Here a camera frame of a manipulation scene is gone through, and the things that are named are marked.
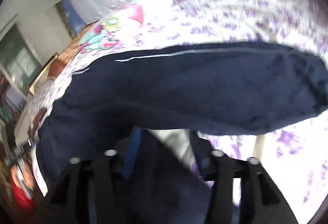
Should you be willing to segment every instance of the floral bedsheet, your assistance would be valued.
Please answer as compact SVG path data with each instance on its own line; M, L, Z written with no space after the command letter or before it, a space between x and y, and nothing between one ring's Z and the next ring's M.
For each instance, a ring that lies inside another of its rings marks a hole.
M30 121L41 107L48 109L48 116L54 100L61 98L69 86L72 73L104 55L178 44L264 41L311 52L328 66L327 27L326 5L313 0L186 0L148 17L147 23L124 43L79 53L29 102ZM328 113L324 112L265 135L263 165L300 224L310 220L328 193L327 130ZM248 143L253 136L203 136L232 157L247 159L253 153L254 144Z

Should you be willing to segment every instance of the folded clothing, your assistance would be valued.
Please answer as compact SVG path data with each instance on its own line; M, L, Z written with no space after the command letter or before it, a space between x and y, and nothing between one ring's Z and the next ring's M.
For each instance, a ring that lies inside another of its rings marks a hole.
M73 75L38 134L46 183L71 157L94 158L132 126L264 134L328 108L320 58L268 43L217 43L112 54Z

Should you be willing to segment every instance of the blue cloth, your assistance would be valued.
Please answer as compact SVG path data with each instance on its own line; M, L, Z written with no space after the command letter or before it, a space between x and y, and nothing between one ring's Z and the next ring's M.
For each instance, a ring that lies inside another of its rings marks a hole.
M64 12L67 15L70 28L74 31L75 35L79 34L86 26L86 23L81 19L78 13L73 8L70 0L61 0Z

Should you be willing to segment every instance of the metal screw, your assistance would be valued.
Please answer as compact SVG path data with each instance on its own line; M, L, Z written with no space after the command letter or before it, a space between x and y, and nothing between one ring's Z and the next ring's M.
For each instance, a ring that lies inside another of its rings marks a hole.
M105 155L106 155L106 156L113 156L113 155L116 155L116 154L117 154L117 151L114 150L114 149L110 149L110 150L107 150L107 151L105 152Z
M252 165L257 165L258 163L260 163L260 161L256 157L250 157L248 159L248 162L251 163Z
M224 156L224 152L222 152L221 150L213 150L212 155L214 155L214 156Z
M71 164L78 164L78 163L80 163L80 161L81 161L81 159L79 159L78 157L72 157L72 158L69 160L69 162L70 162Z

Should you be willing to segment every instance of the white wall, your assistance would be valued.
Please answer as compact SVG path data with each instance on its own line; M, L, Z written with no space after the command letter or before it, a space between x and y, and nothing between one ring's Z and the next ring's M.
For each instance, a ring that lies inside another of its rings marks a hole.
M4 0L0 6L0 31L18 13L18 28L42 65L68 46L69 35L55 14L59 0Z
M26 43L36 51L41 65L55 52L61 53L72 40L55 6L33 16L19 15L16 24Z

